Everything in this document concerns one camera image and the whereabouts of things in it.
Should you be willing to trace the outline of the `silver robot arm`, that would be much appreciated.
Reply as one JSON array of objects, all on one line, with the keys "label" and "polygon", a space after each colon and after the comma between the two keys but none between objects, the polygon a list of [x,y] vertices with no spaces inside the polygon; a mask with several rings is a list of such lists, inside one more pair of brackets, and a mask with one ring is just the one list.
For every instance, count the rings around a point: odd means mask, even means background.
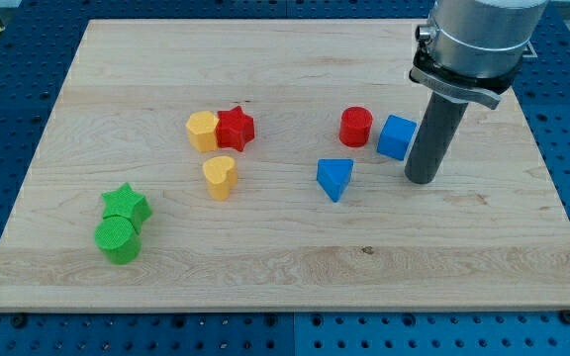
[{"label": "silver robot arm", "polygon": [[436,0],[415,29],[410,79],[454,104],[496,109],[547,0]]}]

